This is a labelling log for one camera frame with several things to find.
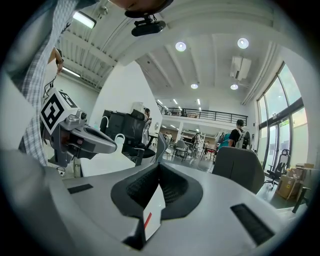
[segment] camera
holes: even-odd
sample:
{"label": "camera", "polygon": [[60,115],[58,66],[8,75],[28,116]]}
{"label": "camera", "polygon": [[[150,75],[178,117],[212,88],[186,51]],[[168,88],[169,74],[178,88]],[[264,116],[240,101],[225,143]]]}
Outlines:
{"label": "camera", "polygon": [[155,16],[153,16],[153,20],[150,16],[145,16],[144,20],[136,21],[134,25],[135,28],[131,32],[134,37],[157,34],[167,26],[164,21],[157,21]]}

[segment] black railing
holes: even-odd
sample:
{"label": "black railing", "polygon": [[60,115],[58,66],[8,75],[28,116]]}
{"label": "black railing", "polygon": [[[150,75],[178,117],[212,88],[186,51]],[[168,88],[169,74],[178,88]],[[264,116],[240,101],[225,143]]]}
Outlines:
{"label": "black railing", "polygon": [[229,124],[236,124],[237,121],[243,120],[244,125],[247,125],[248,117],[246,115],[241,114],[233,114],[233,113],[225,113],[218,111],[210,111],[210,110],[199,110],[199,109],[191,109],[191,108],[164,108],[160,104],[158,104],[159,110],[162,115],[165,116],[176,116],[176,117],[185,117],[185,118],[195,118],[195,119],[203,119],[210,121],[219,121]]}

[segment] red line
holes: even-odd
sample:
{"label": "red line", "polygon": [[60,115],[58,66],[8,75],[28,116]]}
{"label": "red line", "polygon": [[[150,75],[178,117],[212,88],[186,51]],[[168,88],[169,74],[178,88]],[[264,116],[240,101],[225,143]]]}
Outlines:
{"label": "red line", "polygon": [[147,225],[148,225],[148,223],[149,223],[149,221],[151,219],[151,216],[152,216],[152,213],[150,212],[148,218],[146,219],[146,221],[144,223],[144,229],[146,229],[146,227],[147,227]]}

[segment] round ceiling light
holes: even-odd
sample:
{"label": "round ceiling light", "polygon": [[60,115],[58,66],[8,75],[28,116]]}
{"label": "round ceiling light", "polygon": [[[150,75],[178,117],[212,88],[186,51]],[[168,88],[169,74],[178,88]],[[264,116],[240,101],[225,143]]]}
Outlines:
{"label": "round ceiling light", "polygon": [[179,51],[179,52],[184,52],[187,49],[187,46],[184,42],[177,42],[175,45],[175,48]]}
{"label": "round ceiling light", "polygon": [[237,84],[233,84],[233,85],[231,85],[230,88],[231,88],[231,90],[237,90],[239,87]]}
{"label": "round ceiling light", "polygon": [[196,84],[196,83],[194,83],[194,84],[191,84],[191,88],[192,89],[197,89],[199,86]]}
{"label": "round ceiling light", "polygon": [[240,38],[238,40],[238,46],[241,48],[241,49],[246,49],[248,48],[249,46],[249,41],[245,38]]}

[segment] shirt sleeve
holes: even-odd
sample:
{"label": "shirt sleeve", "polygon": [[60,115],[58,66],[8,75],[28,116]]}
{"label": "shirt sleeve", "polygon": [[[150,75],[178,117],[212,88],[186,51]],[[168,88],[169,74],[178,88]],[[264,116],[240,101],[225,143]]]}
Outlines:
{"label": "shirt sleeve", "polygon": [[238,133],[239,132],[236,129],[234,129],[229,136],[229,140],[233,140],[234,142],[237,142]]}

